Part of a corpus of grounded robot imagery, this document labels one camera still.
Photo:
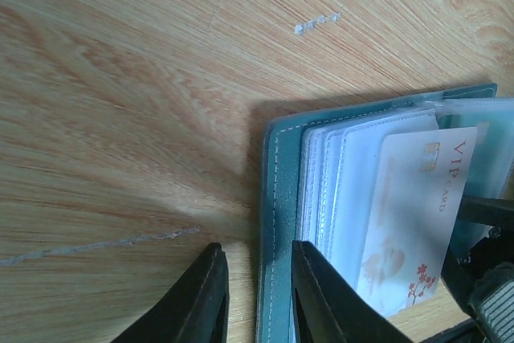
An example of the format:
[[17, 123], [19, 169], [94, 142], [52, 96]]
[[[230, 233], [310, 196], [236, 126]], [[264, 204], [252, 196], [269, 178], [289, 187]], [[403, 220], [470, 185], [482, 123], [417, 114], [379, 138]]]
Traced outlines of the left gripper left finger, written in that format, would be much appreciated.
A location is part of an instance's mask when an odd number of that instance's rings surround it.
[[225, 342], [229, 271], [220, 243], [210, 243], [169, 291], [115, 342]]

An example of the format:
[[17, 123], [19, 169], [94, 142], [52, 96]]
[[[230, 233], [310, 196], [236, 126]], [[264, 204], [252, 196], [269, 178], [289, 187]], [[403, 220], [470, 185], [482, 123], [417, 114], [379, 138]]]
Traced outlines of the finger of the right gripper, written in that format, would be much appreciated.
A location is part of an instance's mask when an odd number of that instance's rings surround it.
[[441, 342], [513, 341], [513, 201], [464, 196], [459, 220], [491, 229], [459, 259], [447, 252], [442, 277], [471, 319], [439, 334]]

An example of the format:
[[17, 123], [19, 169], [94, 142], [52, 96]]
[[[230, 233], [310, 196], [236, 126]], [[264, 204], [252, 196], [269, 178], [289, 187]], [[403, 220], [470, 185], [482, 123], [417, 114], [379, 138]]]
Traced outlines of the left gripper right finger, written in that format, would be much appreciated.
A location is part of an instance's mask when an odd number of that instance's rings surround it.
[[297, 342], [410, 341], [307, 241], [292, 242], [292, 304]]

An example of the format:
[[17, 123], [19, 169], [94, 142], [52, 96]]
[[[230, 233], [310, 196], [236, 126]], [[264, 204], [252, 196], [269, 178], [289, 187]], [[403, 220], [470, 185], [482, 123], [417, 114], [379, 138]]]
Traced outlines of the teal card holder wallet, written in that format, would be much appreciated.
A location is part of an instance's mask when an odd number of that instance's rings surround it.
[[422, 105], [448, 105], [450, 114], [469, 112], [513, 112], [511, 97], [498, 97], [496, 84], [452, 88], [419, 93], [365, 104], [302, 112], [270, 121], [263, 137], [263, 168], [260, 199], [259, 293], [256, 317], [258, 342], [293, 342], [291, 302], [291, 244], [301, 237], [316, 239], [305, 225], [315, 226], [317, 214], [300, 211], [304, 171], [308, 163], [303, 148], [309, 129], [350, 123], [381, 114], [396, 114], [401, 109]]

